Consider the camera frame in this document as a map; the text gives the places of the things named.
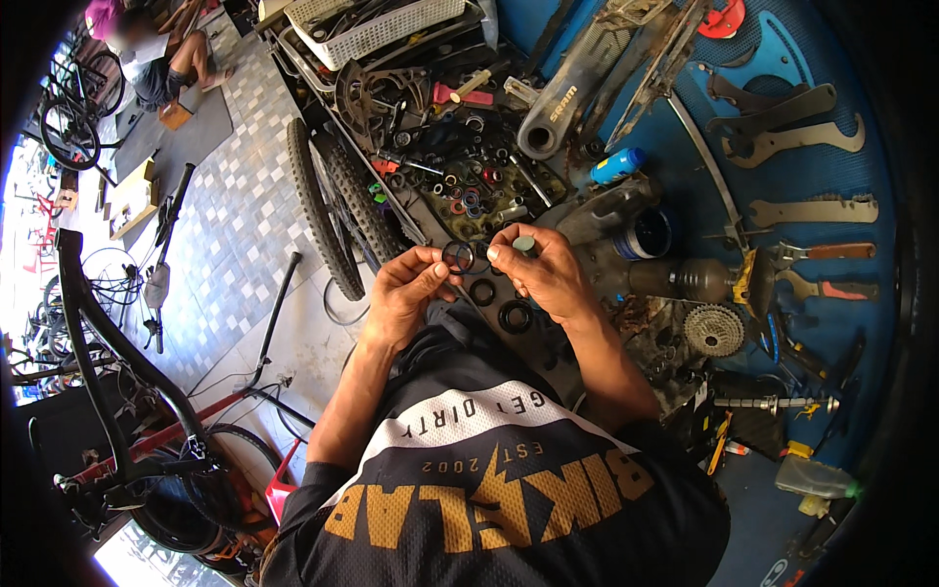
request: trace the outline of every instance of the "white plastic basket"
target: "white plastic basket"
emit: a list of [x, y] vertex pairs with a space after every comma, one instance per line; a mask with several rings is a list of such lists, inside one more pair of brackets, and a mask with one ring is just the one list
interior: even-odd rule
[[305, 28], [313, 18], [342, 6], [346, 0], [298, 0], [284, 8], [294, 31], [327, 68], [338, 71], [349, 59], [358, 59], [379, 47], [402, 39], [431, 24], [463, 14], [465, 0], [420, 0], [392, 10], [347, 30], [326, 42], [317, 43]]

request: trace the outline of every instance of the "cardboard box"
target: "cardboard box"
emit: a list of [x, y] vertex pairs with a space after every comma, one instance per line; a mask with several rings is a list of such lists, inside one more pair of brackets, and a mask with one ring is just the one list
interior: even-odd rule
[[160, 108], [157, 117], [163, 126], [170, 131], [175, 131], [192, 118], [192, 112], [179, 105], [179, 98], [173, 98], [173, 101]]
[[111, 240], [124, 236], [132, 226], [157, 209], [157, 182], [153, 178], [153, 160], [147, 159], [117, 184], [105, 206]]

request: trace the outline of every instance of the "blue bottle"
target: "blue bottle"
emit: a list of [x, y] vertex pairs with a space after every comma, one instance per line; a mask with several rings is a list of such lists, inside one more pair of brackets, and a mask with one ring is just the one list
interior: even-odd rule
[[590, 170], [590, 178], [600, 185], [609, 185], [636, 173], [645, 162], [645, 151], [638, 147], [627, 147], [599, 162]]

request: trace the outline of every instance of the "gray mat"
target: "gray mat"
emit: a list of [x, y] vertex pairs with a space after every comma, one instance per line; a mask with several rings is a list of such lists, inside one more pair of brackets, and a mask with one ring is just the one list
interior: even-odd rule
[[[188, 90], [183, 95], [184, 98], [193, 91], [198, 90]], [[205, 94], [192, 118], [176, 131], [170, 131], [163, 126], [157, 118], [157, 113], [143, 113], [136, 121], [127, 142], [115, 154], [115, 179], [120, 182], [152, 155], [154, 150], [159, 149], [153, 158], [153, 177], [160, 180], [162, 199], [176, 190], [183, 166], [187, 162], [198, 165], [231, 133], [232, 118], [228, 114], [220, 87]], [[130, 248], [137, 241], [146, 224], [139, 223], [124, 235], [126, 248]]]

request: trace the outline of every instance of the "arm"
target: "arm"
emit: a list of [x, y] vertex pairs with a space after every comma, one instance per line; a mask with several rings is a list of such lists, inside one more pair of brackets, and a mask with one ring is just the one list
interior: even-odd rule
[[378, 272], [368, 320], [336, 393], [310, 434], [307, 462], [331, 463], [349, 471], [358, 466], [394, 356], [414, 337], [433, 298], [456, 300], [444, 282], [458, 286], [462, 278], [450, 275], [440, 253], [440, 249], [414, 247]]
[[[519, 236], [535, 239], [537, 258], [512, 248]], [[512, 224], [497, 234], [489, 260], [560, 324], [574, 347], [587, 399], [608, 432], [637, 420], [658, 420], [658, 400], [626, 356], [567, 239], [554, 230]]]

